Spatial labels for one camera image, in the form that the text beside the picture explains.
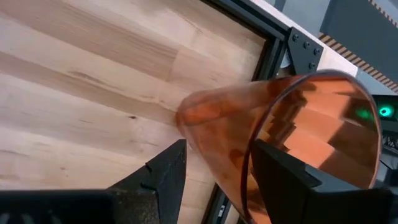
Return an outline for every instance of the translucent orange plastic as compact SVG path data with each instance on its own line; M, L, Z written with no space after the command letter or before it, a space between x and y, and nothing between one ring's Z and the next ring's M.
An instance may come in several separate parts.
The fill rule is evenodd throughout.
M381 150L376 105L345 73L324 71L197 92L183 100L176 120L247 220L271 223L251 163L244 163L253 139L362 189L374 183ZM242 180L244 166L249 172ZM247 182L246 196L242 181Z

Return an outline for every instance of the butcher block countertop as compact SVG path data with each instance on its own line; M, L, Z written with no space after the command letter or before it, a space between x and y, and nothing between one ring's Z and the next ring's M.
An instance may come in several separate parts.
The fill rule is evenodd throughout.
M182 138L182 99L249 82L266 41L199 0L2 0L0 30L0 189L113 185ZM327 47L318 68L357 69ZM213 186L188 148L179 223Z

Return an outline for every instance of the screw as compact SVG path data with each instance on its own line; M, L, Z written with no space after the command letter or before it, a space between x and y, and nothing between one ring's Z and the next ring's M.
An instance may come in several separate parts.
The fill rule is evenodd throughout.
M309 63L309 64L308 64L308 68L309 68L310 70L313 70L313 69L315 68L315 64L314 64L313 62Z
M321 52L321 50L319 50L319 49L314 49L313 54L314 54L314 55L318 55L320 52Z
M294 42L297 42L298 39L299 39L299 35L294 34L294 35L293 35L293 41L294 41Z
M310 43L308 41L304 42L304 48L307 49L310 46Z

